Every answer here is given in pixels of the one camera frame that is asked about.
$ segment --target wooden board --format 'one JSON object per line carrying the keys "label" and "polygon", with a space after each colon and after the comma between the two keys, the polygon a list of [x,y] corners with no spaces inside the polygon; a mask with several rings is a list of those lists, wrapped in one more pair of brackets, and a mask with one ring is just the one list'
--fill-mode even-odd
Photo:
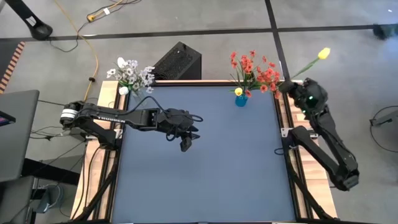
{"label": "wooden board", "polygon": [[[162,81],[157,81],[158,83],[186,83],[186,82],[194,82],[194,83],[221,83],[221,82],[230,82],[230,80],[162,80]],[[101,92],[99,94],[99,99],[98,99],[98,105],[100,106],[107,106],[113,107],[113,102],[115,97],[116,97],[116,92],[117,92],[117,85],[118,83],[116,81],[105,81],[102,84],[101,87]],[[119,109],[123,108],[125,98],[122,96],[120,99],[120,107]],[[287,117],[286,117],[286,111],[284,108],[284,103],[282,97],[279,99],[280,102],[280,109],[282,113],[282,117],[284,120],[284,126],[288,127],[287,124]],[[289,105],[290,105],[290,110],[292,112],[292,117],[294,121],[295,126],[300,126],[303,125],[305,127],[310,127],[308,121],[304,120],[304,116],[301,113],[301,111],[296,108],[293,105],[293,101],[289,100]],[[107,121],[96,121],[99,125],[101,125],[104,128],[109,128],[110,123]],[[93,153],[95,149],[98,147],[98,142],[97,141],[90,141],[87,146],[87,152],[86,152],[86,159],[85,159],[85,183],[87,183],[87,176],[88,176],[88,164],[90,163],[90,159],[93,156]],[[305,173],[305,178],[307,181],[307,187],[309,191],[312,193],[314,198],[317,200],[317,202],[323,207],[323,209],[331,216],[336,217],[336,210],[335,206],[333,203],[333,198],[331,196],[330,188],[329,188],[329,183],[326,175],[326,171],[324,168],[304,149],[300,149],[300,154],[301,154],[301,159],[302,159],[302,164],[304,168],[304,173]],[[113,163],[113,157],[114,153],[111,153],[110,159],[109,159],[109,164]],[[91,166],[90,170],[90,187],[88,189],[88,202],[91,200],[91,198],[95,195],[95,193],[98,190],[98,184],[100,182],[100,174],[102,170],[102,165],[103,165],[103,159],[104,159],[104,151],[99,150],[94,158],[93,164]],[[73,204],[73,209],[72,209],[72,215],[75,212],[79,201],[80,201],[80,196],[83,192],[83,176],[80,176],[80,181],[78,184],[78,189],[76,192],[76,197],[75,197],[75,203]],[[303,197],[302,194],[300,193],[300,190],[297,188],[298,192],[298,200],[299,200],[299,207],[300,211],[302,214],[302,217],[305,218],[305,206],[303,202]],[[105,210],[106,210],[106,205],[108,202],[108,194],[109,194],[109,188],[106,190],[106,192],[103,195],[103,199],[101,202],[101,207],[99,211],[99,218],[104,218],[105,217]],[[77,215],[81,213],[83,209],[83,205],[80,205],[80,208],[77,211]]]}

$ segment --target flower bouquet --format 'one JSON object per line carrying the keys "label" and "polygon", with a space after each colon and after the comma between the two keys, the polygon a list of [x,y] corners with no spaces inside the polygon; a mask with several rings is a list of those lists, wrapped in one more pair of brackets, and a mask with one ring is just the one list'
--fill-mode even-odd
{"label": "flower bouquet", "polygon": [[[307,71],[319,60],[326,59],[330,54],[330,49],[325,47],[321,52],[319,52],[318,57],[306,65],[303,69],[297,72],[291,79],[300,75],[301,73]],[[241,59],[236,59],[236,52],[231,54],[231,65],[236,70],[236,78],[230,74],[238,86],[235,90],[230,90],[235,92],[236,99],[235,103],[237,106],[244,106],[248,98],[252,97],[252,90],[261,90],[265,93],[267,90],[271,90],[274,93],[275,98],[279,98],[280,92],[278,91],[279,84],[279,72],[274,71],[275,64],[272,62],[268,63],[267,69],[262,70],[258,65],[254,68],[253,59],[256,56],[254,50],[250,51],[250,56],[242,55]],[[265,56],[262,56],[262,62],[267,63]]]}
{"label": "flower bouquet", "polygon": [[152,93],[154,90],[150,85],[153,83],[155,75],[151,74],[154,67],[148,66],[138,72],[138,62],[136,60],[124,61],[123,58],[118,58],[116,64],[118,68],[112,68],[107,71],[106,78],[114,77],[121,85],[119,88],[120,95],[126,95],[131,91],[131,95],[139,103],[144,98],[143,89],[147,93]]}

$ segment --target blue vase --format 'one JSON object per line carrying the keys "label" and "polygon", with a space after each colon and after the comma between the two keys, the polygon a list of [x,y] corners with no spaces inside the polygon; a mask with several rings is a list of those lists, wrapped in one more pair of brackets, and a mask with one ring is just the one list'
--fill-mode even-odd
{"label": "blue vase", "polygon": [[246,105],[247,101],[248,101],[248,97],[245,94],[236,96],[236,98],[235,98],[235,104],[238,107],[243,107],[244,105]]}

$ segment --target gray floor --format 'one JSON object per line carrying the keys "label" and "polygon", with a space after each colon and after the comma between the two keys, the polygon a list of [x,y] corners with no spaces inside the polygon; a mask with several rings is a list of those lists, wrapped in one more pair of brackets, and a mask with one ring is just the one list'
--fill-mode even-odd
{"label": "gray floor", "polygon": [[[86,22],[85,16],[89,12],[110,4],[107,0],[59,1],[78,27]],[[69,22],[52,0],[25,2],[54,28],[54,35],[74,35]],[[398,2],[395,0],[271,0],[271,3],[278,27],[398,22]],[[270,28],[270,24],[263,0],[143,0],[87,25],[81,33]],[[0,30],[0,39],[30,37],[24,23],[7,5],[0,11]],[[337,130],[358,158],[360,184],[350,192],[332,189],[338,216],[357,222],[396,223],[398,154],[383,151],[372,142],[368,120],[380,108],[398,105],[395,88],[398,82],[398,39],[380,41],[373,37],[371,30],[283,32],[279,35],[291,75],[313,60],[320,49],[331,47],[328,60],[319,62],[298,78],[311,77],[327,89]],[[203,79],[229,78],[232,69],[228,58],[233,50],[246,53],[256,49],[278,64],[271,33],[91,40],[99,55],[99,74],[90,97],[98,96],[105,72],[114,66],[117,57],[136,59],[142,66],[153,65],[178,41],[202,53]],[[95,61],[90,48],[83,41],[79,42],[79,47],[68,54],[52,48],[48,42],[28,42],[6,92],[38,89],[41,100],[57,103],[82,99]],[[56,41],[54,44],[68,49],[74,41]],[[57,126],[61,109],[61,106],[39,103],[34,129]],[[390,149],[395,149],[398,144],[392,135],[397,131],[394,124],[374,130],[377,140]],[[77,142],[69,137],[50,142],[31,141],[27,157],[53,159]],[[80,147],[69,156],[82,152],[83,147]],[[44,217],[40,223],[55,220],[52,214]]]}

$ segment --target wooden table frame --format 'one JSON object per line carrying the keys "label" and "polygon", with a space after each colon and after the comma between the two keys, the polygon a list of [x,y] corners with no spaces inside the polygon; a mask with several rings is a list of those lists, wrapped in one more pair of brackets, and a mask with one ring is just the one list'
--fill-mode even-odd
{"label": "wooden table frame", "polygon": [[[229,80],[162,80],[157,81],[156,86],[234,86],[234,83]],[[117,81],[103,82],[97,105],[125,110],[127,108],[127,102],[128,99],[125,96],[120,96],[118,93]],[[287,95],[281,95],[279,99],[275,99],[275,109],[277,111],[280,128],[293,128],[300,125],[310,127],[309,122],[304,120],[304,115],[293,105],[293,101],[289,99]],[[96,122],[107,129],[124,128],[120,124],[116,125],[109,121]],[[116,162],[119,160],[119,156],[115,151],[105,150],[99,150],[93,158],[93,154],[98,146],[99,143],[97,140],[92,140],[87,145],[85,170],[82,170],[82,172],[85,172],[85,183],[87,183],[89,176],[88,166],[90,161],[93,160],[90,170],[90,186],[88,190],[86,190],[87,186],[85,186],[83,190],[83,175],[81,175],[71,217],[78,208],[81,194],[83,194],[83,201],[81,203],[82,205],[78,208],[76,217],[83,211],[86,194],[88,197],[87,201],[90,202],[95,193],[97,193],[105,177],[109,174],[112,167],[111,164],[115,162],[115,158],[117,159]],[[300,178],[304,180],[304,184],[324,211],[336,217],[336,210],[324,168],[304,148],[295,151],[290,150],[289,155],[285,155],[285,159],[292,161],[295,171]],[[314,214],[308,202],[303,198],[300,190],[290,178],[289,182],[296,219],[313,218]],[[106,221],[111,219],[115,187],[116,181],[107,188],[102,196],[102,200],[96,206],[89,219]]]}

